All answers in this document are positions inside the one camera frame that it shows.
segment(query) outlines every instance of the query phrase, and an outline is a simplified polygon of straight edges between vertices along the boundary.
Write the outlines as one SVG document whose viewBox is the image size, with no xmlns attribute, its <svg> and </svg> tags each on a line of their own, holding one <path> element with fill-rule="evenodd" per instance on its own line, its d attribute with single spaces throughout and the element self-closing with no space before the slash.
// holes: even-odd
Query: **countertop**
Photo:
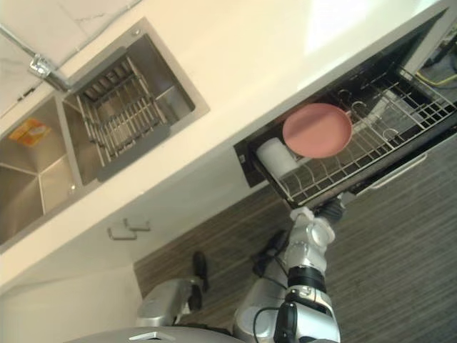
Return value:
<svg viewBox="0 0 457 343">
<path fill-rule="evenodd" d="M 61 70 L 72 75 L 145 16 L 210 112 L 7 249 L 1 256 L 0 290 L 8 289 L 24 270 L 95 223 L 145 192 L 170 185 L 202 166 L 450 3 L 141 2 Z M 51 92 L 42 84 L 14 107 L 0 121 L 0 136 Z"/>
</svg>

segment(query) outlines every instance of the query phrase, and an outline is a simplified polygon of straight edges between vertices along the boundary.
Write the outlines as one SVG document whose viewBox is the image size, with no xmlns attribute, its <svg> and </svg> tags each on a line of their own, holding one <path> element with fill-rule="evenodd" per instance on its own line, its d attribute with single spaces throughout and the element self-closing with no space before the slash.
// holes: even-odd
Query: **pink plate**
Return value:
<svg viewBox="0 0 457 343">
<path fill-rule="evenodd" d="M 312 159 L 336 155 L 351 140 L 352 124 L 346 113 L 330 104 L 309 104 L 286 119 L 283 138 L 292 151 Z"/>
</svg>

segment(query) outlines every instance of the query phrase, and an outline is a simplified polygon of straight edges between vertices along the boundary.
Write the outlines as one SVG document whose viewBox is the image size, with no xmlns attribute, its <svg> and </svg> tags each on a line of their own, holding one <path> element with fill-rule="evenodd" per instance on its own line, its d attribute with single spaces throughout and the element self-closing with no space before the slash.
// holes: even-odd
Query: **cabinet handle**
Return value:
<svg viewBox="0 0 457 343">
<path fill-rule="evenodd" d="M 378 181 L 374 182 L 368 189 L 380 189 L 381 187 L 386 186 L 389 182 L 392 182 L 399 176 L 405 174 L 408 170 L 418 166 L 422 162 L 427 159 L 427 153 L 417 156 L 416 158 L 406 162 L 403 166 L 395 169 L 394 171 L 390 172 L 389 174 L 381 177 Z"/>
<path fill-rule="evenodd" d="M 108 229 L 106 229 L 106 232 L 108 232 L 108 237 L 113 241 L 136 241 L 138 239 L 137 232 L 151 231 L 151 225 L 149 224 L 149 221 L 146 222 L 144 227 L 131 227 L 127 219 L 124 219 L 124 227 L 132 233 L 131 236 L 116 237 L 113 235 L 113 230 L 111 229 L 111 227 L 109 227 Z"/>
</svg>

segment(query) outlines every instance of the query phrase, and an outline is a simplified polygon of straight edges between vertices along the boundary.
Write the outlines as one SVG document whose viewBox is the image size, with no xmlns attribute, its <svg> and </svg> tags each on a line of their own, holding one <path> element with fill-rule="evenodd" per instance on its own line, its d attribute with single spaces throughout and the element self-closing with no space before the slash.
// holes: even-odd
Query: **wire rack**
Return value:
<svg viewBox="0 0 457 343">
<path fill-rule="evenodd" d="M 167 122 L 128 56 L 98 75 L 76 98 L 102 165 Z"/>
<path fill-rule="evenodd" d="M 330 91 L 329 102 L 345 109 L 353 123 L 348 146 L 327 159 L 298 160 L 299 168 L 276 179 L 290 202 L 301 206 L 408 143 L 456 107 L 403 69 L 375 79 L 360 76 L 356 91 Z"/>
</svg>

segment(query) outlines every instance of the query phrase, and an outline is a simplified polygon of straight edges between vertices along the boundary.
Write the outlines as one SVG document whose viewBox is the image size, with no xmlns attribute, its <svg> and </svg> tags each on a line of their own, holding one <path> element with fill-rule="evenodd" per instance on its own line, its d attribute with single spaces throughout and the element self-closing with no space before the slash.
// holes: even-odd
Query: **open dishwasher drawer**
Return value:
<svg viewBox="0 0 457 343">
<path fill-rule="evenodd" d="M 275 176 L 261 163 L 257 149 L 274 137 L 283 142 L 287 116 L 314 102 L 346 111 L 353 125 L 349 144 L 325 159 L 292 153 L 296 168 Z M 455 132 L 456 110 L 455 104 L 387 56 L 301 102 L 235 149 L 251 186 L 264 177 L 292 207 L 318 207 L 341 192 L 359 194 L 382 187 L 421 163 L 427 149 Z"/>
</svg>

